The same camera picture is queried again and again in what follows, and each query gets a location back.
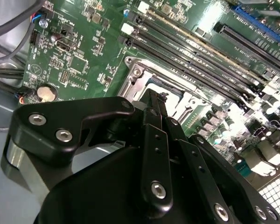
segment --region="electrolytic capacitor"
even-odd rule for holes
[[[278,101],[275,97],[269,98],[269,103],[272,104],[275,108],[280,107],[280,101]]]
[[[235,147],[238,151],[243,150],[243,147],[241,146],[241,144],[239,143],[238,140],[234,140],[234,141],[233,141],[233,144],[234,144],[234,147]]]
[[[266,114],[272,114],[272,113],[275,112],[275,109],[272,108],[269,104],[264,104],[264,105],[262,106],[262,109],[263,109],[263,111],[264,111]]]
[[[60,40],[62,38],[61,34],[52,34],[52,36],[50,37],[52,43],[55,43],[56,41]]]
[[[220,144],[220,143],[222,142],[222,139],[221,139],[220,136],[217,135],[217,134],[213,135],[212,139],[213,139],[213,141],[214,141],[214,143],[215,143],[216,145],[217,145],[217,144]]]
[[[228,124],[228,127],[230,128],[230,130],[233,130],[236,128],[236,124],[234,123],[234,121],[232,119],[228,119],[228,120],[225,120],[226,123]]]
[[[225,127],[220,127],[219,130],[224,137],[229,135],[229,131]]]

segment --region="screw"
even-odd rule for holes
[[[38,22],[38,25],[43,28],[43,29],[46,29],[48,28],[49,26],[49,23],[46,19],[40,19],[39,22]]]
[[[140,69],[137,69],[137,68],[133,70],[133,73],[136,77],[139,77],[141,75]]]
[[[263,220],[266,220],[266,215],[263,212],[263,210],[260,209],[260,207],[255,206],[255,210],[256,210],[256,213],[259,217],[261,217]]]
[[[130,105],[129,105],[126,101],[122,101],[121,104],[122,104],[125,108],[130,108]]]
[[[67,130],[59,130],[56,132],[56,138],[62,142],[69,142],[73,139],[73,135]]]
[[[215,211],[218,214],[218,216],[225,222],[229,220],[229,216],[227,211],[222,207],[220,204],[215,204]]]
[[[171,122],[172,122],[172,124],[174,124],[174,125],[178,125],[178,122],[175,120],[175,119],[171,119]]]
[[[166,190],[160,183],[153,183],[151,185],[151,191],[159,199],[164,199],[166,197]]]
[[[29,122],[33,125],[42,126],[47,122],[47,119],[40,114],[32,114],[29,116]]]
[[[272,210],[270,210],[269,208],[267,208],[266,210],[274,220],[277,220],[277,216]]]

